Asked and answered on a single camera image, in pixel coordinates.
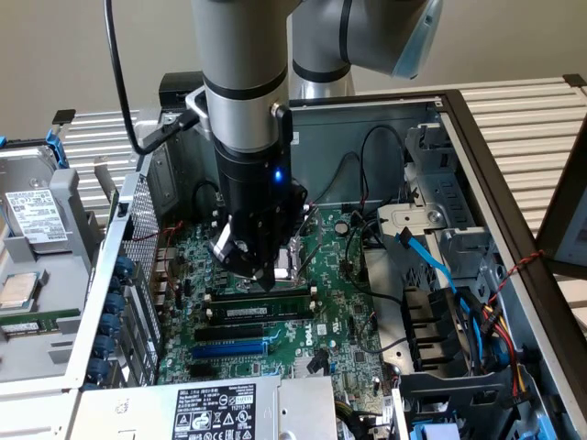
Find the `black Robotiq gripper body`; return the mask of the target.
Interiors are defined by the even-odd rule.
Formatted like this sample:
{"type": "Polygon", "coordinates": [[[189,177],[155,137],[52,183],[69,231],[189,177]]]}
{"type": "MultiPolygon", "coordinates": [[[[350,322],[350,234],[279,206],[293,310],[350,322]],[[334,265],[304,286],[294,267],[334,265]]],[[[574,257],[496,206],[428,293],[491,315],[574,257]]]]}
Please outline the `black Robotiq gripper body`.
{"type": "Polygon", "coordinates": [[[230,215],[230,235],[246,246],[239,259],[250,270],[274,261],[289,229],[291,151],[279,143],[239,153],[215,143],[220,188],[230,215]]]}

